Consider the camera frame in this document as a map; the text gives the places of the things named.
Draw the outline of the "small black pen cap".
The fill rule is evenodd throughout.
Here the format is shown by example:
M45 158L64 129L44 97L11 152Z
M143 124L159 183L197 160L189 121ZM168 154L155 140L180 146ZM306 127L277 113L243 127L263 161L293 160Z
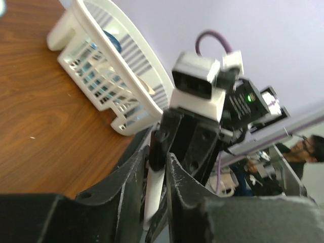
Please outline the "small black pen cap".
M168 151L168 134L163 130L155 130L151 133L149 165L157 172L165 167Z

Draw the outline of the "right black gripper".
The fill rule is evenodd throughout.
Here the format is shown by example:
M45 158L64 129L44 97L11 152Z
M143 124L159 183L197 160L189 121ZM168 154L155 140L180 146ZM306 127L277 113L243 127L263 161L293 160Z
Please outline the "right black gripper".
M168 108L160 128L168 132L169 152L205 186L220 152L219 123L183 108Z

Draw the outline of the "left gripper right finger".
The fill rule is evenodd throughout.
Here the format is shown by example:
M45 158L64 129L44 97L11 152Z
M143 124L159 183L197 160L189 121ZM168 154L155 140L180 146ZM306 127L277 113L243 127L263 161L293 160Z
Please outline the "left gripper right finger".
M171 242L323 242L323 209L305 197L216 196L167 156Z

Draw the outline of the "white pen black tip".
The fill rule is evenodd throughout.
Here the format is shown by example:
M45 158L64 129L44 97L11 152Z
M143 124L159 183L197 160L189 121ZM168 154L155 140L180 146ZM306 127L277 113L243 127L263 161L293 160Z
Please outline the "white pen black tip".
M143 230L145 231L148 231L152 217L159 208L164 176L164 169L156 172L151 168L148 170L143 218Z

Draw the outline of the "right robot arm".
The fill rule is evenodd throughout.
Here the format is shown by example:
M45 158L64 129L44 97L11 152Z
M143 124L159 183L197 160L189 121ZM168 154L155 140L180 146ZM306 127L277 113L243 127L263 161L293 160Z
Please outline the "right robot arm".
M183 169L202 185L206 185L218 155L241 143L250 126L260 130L288 117L285 108L271 114L270 107L277 102L272 87L258 91L248 79L241 79L236 91L225 96L224 112L220 120L211 118L216 107L207 107L206 114L177 107L164 111L159 130L151 136L150 166L162 170L167 154L173 153Z

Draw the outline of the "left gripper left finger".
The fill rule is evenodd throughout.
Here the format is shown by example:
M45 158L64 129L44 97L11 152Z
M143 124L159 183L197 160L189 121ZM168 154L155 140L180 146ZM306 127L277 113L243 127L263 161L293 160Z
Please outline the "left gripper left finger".
M139 242L145 158L134 153L75 199L1 195L1 242Z

